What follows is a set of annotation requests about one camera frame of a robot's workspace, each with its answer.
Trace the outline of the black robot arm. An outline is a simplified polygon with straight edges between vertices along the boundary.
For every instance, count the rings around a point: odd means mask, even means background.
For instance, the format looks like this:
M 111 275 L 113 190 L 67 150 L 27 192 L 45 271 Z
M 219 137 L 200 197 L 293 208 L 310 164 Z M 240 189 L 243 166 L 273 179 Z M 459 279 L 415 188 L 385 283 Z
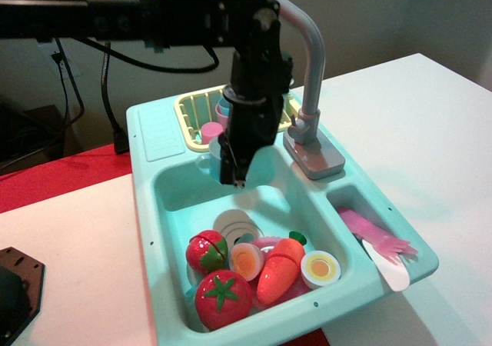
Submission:
M 1 0 L 1 36 L 72 38 L 100 51 L 107 42 L 137 40 L 155 50 L 232 47 L 218 179 L 243 187 L 256 152 L 274 143 L 291 82 L 280 10 L 277 0 Z

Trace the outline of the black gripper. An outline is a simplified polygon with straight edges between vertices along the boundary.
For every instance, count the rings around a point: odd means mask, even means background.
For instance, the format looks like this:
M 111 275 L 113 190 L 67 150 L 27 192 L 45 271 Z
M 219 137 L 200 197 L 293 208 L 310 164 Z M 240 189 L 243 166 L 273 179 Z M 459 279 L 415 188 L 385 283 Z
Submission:
M 282 95 L 251 100 L 237 94 L 231 86 L 223 90 L 230 104 L 228 125 L 218 136 L 220 145 L 220 183 L 244 188 L 255 153 L 273 144 L 284 108 Z

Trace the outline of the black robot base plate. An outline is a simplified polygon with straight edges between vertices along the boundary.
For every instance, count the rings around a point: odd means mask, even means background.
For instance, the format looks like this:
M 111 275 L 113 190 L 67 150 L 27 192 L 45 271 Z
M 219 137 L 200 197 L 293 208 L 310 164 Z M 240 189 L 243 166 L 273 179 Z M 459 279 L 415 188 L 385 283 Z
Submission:
M 12 345 L 40 312 L 45 265 L 8 247 L 1 250 L 1 345 Z

